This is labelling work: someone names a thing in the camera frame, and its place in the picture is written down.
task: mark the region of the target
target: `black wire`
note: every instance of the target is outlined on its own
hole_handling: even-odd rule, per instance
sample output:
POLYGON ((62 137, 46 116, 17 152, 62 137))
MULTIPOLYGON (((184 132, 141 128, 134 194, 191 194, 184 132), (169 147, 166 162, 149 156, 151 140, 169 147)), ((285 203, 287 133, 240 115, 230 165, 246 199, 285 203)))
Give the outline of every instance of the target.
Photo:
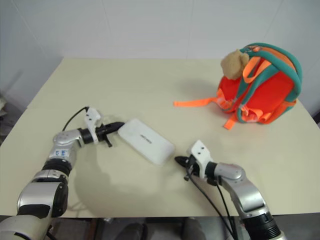
POLYGON ((218 210, 218 208, 216 207, 216 205, 212 202, 212 200, 210 199, 210 197, 205 193, 205 191, 195 182, 195 180, 192 178, 190 172, 188 171, 188 168, 186 168, 186 174, 188 175, 189 179, 191 180, 191 182, 196 186, 196 188, 205 196, 205 198, 209 201, 209 203, 211 204, 211 206, 214 208, 214 210, 218 213, 218 215, 220 216, 223 224, 225 225, 226 229, 229 231, 229 233, 231 234, 231 236, 233 237, 233 239, 236 239, 234 236, 234 233, 232 232, 232 230, 230 229, 230 227, 228 226, 226 220, 224 219, 224 217, 222 216, 221 212, 218 210))
POLYGON ((225 198, 224 198, 224 195, 222 194, 222 191, 219 187, 219 185, 217 184, 216 187, 218 188, 219 190, 219 193, 220 193, 220 196, 222 198, 222 202, 223 202, 223 205, 224 205, 224 208, 225 208, 225 211, 226 211, 226 214, 228 216, 228 219, 229 219, 229 223, 230 223, 230 226, 231 226, 231 229, 232 229, 232 232, 233 232, 233 238, 235 240, 238 240, 238 236, 236 234, 237 230, 236 230, 236 223, 234 221, 234 219, 231 218, 230 214, 229 214, 229 210, 228 210, 228 207, 227 207, 227 204, 226 204, 226 201, 225 201, 225 198))
POLYGON ((46 235, 48 238, 50 238, 51 240, 58 240, 55 236, 53 236, 49 231, 46 232, 46 235))
POLYGON ((83 110, 88 111, 88 109, 89 109, 89 107, 88 107, 88 106, 85 106, 85 107, 81 108, 79 111, 77 111, 77 112, 66 122, 66 124, 64 125, 64 127, 63 127, 63 129, 62 129, 62 132, 63 132, 64 130, 66 130, 68 124, 71 122, 72 119, 74 119, 75 116, 77 116, 77 115, 78 115, 80 112, 82 112, 83 110))

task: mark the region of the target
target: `white wall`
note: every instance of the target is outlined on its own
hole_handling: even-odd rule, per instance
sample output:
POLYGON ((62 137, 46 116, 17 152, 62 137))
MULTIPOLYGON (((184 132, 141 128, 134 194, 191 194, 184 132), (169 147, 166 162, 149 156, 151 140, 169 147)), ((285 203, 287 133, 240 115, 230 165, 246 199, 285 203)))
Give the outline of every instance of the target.
POLYGON ((319 0, 1 0, 0 89, 24 109, 62 57, 222 58, 252 42, 292 52, 320 109, 319 0))

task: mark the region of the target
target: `table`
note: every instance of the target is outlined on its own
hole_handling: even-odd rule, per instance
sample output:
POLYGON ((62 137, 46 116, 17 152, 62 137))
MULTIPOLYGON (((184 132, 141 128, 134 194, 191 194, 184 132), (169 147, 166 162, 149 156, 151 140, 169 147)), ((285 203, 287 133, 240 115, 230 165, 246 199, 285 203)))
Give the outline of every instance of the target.
MULTIPOLYGON (((221 76, 214 59, 64 59, 0 147, 0 214, 16 214, 19 193, 42 168, 53 136, 87 105, 104 123, 140 119, 175 144, 175 156, 202 140, 216 162, 245 169, 274 215, 320 212, 320 130, 300 102, 270 125, 237 123, 232 130, 222 127, 229 115, 214 103, 173 107, 214 96, 221 76)), ((68 129, 84 127, 79 115, 68 129)), ((64 217, 217 215, 173 158, 159 167, 116 133, 109 139, 112 148, 101 142, 78 151, 64 217)), ((199 183, 225 214, 217 189, 199 183)))

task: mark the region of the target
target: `orange backpack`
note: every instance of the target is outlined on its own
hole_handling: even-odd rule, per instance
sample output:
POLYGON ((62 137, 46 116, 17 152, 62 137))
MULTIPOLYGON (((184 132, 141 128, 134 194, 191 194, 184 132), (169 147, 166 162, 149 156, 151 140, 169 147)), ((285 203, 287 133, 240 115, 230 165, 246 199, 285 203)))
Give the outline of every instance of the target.
POLYGON ((302 69, 289 52, 266 43, 252 43, 240 49, 249 55, 242 76, 223 76, 216 97, 195 101, 175 101, 176 107, 199 107, 217 103, 225 113, 233 113, 225 123, 269 124, 290 110, 301 92, 302 69))

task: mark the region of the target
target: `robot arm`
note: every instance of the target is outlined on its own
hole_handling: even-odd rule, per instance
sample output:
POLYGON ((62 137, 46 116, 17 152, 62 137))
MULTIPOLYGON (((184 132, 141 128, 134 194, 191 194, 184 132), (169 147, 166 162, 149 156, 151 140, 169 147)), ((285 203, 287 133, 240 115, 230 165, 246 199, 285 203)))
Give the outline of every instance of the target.
POLYGON ((1 240, 43 240, 52 218, 60 217, 68 205, 68 177, 77 160, 77 149, 85 144, 106 141, 124 123, 96 126, 101 116, 88 108, 88 128, 62 131, 53 139, 53 148, 41 171, 22 190, 17 202, 17 215, 0 223, 1 240))
POLYGON ((235 164, 215 163, 206 146, 198 140, 187 151, 190 157, 183 164, 190 174, 211 185, 219 184, 231 200, 252 240, 286 240, 273 219, 257 187, 247 178, 243 168, 235 164))

